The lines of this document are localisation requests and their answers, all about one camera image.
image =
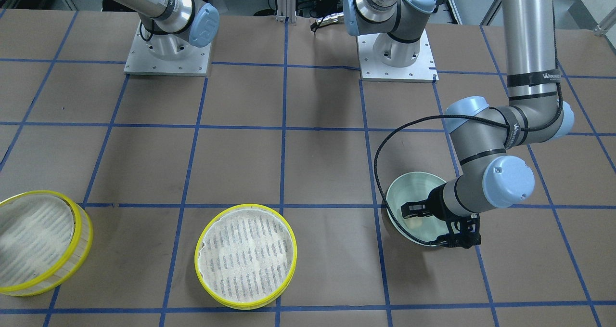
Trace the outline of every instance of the yellow rim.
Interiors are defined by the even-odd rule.
[[[278,289],[272,292],[269,296],[263,299],[259,299],[258,301],[251,301],[249,303],[240,303],[238,301],[229,301],[227,299],[222,298],[221,296],[216,294],[213,290],[211,290],[207,286],[207,283],[205,283],[201,273],[199,272],[198,259],[199,259],[199,250],[201,250],[202,248],[203,237],[205,236],[209,228],[215,222],[217,222],[221,217],[223,217],[226,213],[229,213],[236,209],[245,208],[245,207],[256,207],[258,209],[264,209],[266,211],[269,211],[272,215],[274,215],[275,217],[277,217],[279,220],[281,220],[284,223],[284,226],[286,227],[286,229],[289,231],[289,234],[291,235],[291,242],[293,243],[293,261],[291,261],[291,267],[289,269],[289,274],[286,275],[286,278],[284,279],[283,283],[278,287]],[[242,309],[242,310],[257,309],[257,308],[263,307],[271,303],[271,301],[276,299],[278,296],[280,296],[280,294],[282,294],[282,292],[286,289],[286,287],[291,282],[291,278],[293,278],[293,274],[295,273],[296,263],[297,263],[297,242],[295,241],[295,234],[293,233],[291,226],[289,225],[288,222],[286,222],[284,217],[282,217],[282,215],[277,213],[275,210],[268,208],[266,206],[262,206],[260,204],[240,204],[239,206],[228,208],[224,210],[222,213],[216,215],[216,217],[214,217],[214,219],[212,219],[212,221],[210,221],[209,224],[205,226],[205,229],[203,230],[201,236],[199,237],[199,241],[196,243],[196,249],[194,250],[194,270],[203,288],[205,288],[207,293],[209,293],[214,299],[216,299],[217,301],[219,301],[220,303],[224,305],[227,305],[227,307]]]
[[[26,193],[21,193],[19,195],[13,196],[9,199],[5,199],[0,203],[0,207],[13,202],[14,200],[18,199],[18,198],[22,198],[25,196],[30,196],[30,195],[53,195],[55,197],[60,198],[61,200],[63,200],[64,202],[66,202],[68,204],[68,206],[70,207],[72,213],[73,213],[73,218],[75,219],[75,229],[73,230],[73,237],[71,239],[70,244],[68,244],[68,248],[66,249],[66,251],[64,251],[64,254],[62,254],[62,257],[60,257],[60,259],[58,260],[58,262],[56,262],[51,268],[49,268],[49,270],[47,270],[46,272],[44,272],[43,274],[39,275],[37,278],[34,278],[30,281],[26,281],[25,283],[19,284],[19,285],[15,285],[15,286],[7,286],[4,288],[0,288],[0,292],[14,292],[14,291],[19,291],[19,290],[24,290],[24,289],[28,289],[31,288],[34,285],[37,285],[39,283],[41,283],[42,281],[45,281],[46,279],[50,278],[57,270],[59,270],[60,268],[62,268],[62,266],[64,266],[64,264],[66,263],[66,261],[68,261],[68,259],[70,259],[71,255],[73,255],[73,252],[75,252],[75,248],[77,248],[77,244],[79,243],[79,237],[81,235],[81,227],[83,224],[83,221],[81,219],[81,213],[79,213],[79,206],[77,204],[75,204],[75,202],[73,202],[73,200],[71,200],[70,198],[62,195],[61,193],[57,193],[55,191],[46,191],[46,190],[40,190],[40,191],[29,191]],[[92,224],[90,223],[90,238],[92,237]],[[62,280],[66,280],[73,271],[71,271],[68,275],[66,275],[66,277]],[[42,293],[45,290],[48,290],[50,288],[46,288],[40,292],[35,292],[34,294],[38,294],[38,293]]]

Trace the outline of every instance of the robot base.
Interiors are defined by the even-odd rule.
[[[400,211],[400,206],[406,202],[425,200],[434,187],[438,187],[444,183],[445,180],[438,178],[438,176],[430,173],[424,173],[422,171],[414,171],[399,176],[389,186],[386,199],[394,213],[394,217],[392,218],[391,214],[387,214],[389,215],[391,222],[394,224],[394,227],[396,227],[396,230],[402,233],[402,235],[410,241],[416,242],[411,239],[411,237],[404,234],[404,232],[396,225],[396,222],[394,222],[394,218],[399,222],[405,231],[422,241],[433,241],[439,235],[449,233],[447,230],[447,224],[434,216],[403,219],[402,212]]]
[[[385,65],[374,56],[372,46],[379,33],[357,37],[357,50],[359,51],[359,66],[361,66],[361,79],[366,81],[406,81],[411,83],[432,83],[438,81],[438,73],[432,56],[432,49],[427,40],[425,30],[422,33],[422,50],[414,64],[396,68]]]
[[[124,72],[130,75],[188,75],[207,76],[212,44],[196,48],[188,43],[174,59],[160,59],[141,39],[139,29],[132,40]]]

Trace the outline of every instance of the white mounting plate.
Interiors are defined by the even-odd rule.
[[[207,76],[212,44],[196,48],[186,43],[179,59],[162,60],[153,55],[148,44],[141,39],[139,29],[132,40],[124,72],[131,75],[188,75]]]
[[[420,38],[422,48],[415,63],[403,68],[385,65],[374,55],[372,46],[378,36],[379,33],[357,37],[361,79],[366,81],[407,81],[410,83],[438,81],[438,73],[425,29]]]

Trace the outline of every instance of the gray robot arm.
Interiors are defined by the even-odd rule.
[[[150,32],[170,33],[198,48],[213,41],[220,16],[202,0],[115,0],[139,13]]]
[[[398,32],[412,31],[400,28],[408,24],[406,13],[415,17],[410,21],[421,24],[420,35],[427,18],[418,20],[412,0],[406,0],[407,6],[404,2],[345,0],[348,33],[387,33],[400,42]],[[559,138],[573,127],[574,114],[562,100],[559,86],[552,0],[502,0],[502,6],[509,105],[490,107],[483,97],[473,96],[457,101],[445,114],[506,126],[468,118],[445,119],[463,174],[433,189],[426,200],[410,201],[401,208],[405,219],[434,215],[446,222],[449,234],[431,245],[470,248],[480,244],[479,213],[519,203],[535,186],[530,167],[508,156],[506,150]],[[400,11],[404,7],[409,11]]]

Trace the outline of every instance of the basket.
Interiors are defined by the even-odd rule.
[[[296,262],[291,226],[259,204],[240,204],[216,215],[194,250],[194,269],[203,288],[238,310],[275,301],[291,282]]]
[[[0,203],[0,293],[33,296],[60,285],[92,244],[86,212],[54,191],[30,191]]]

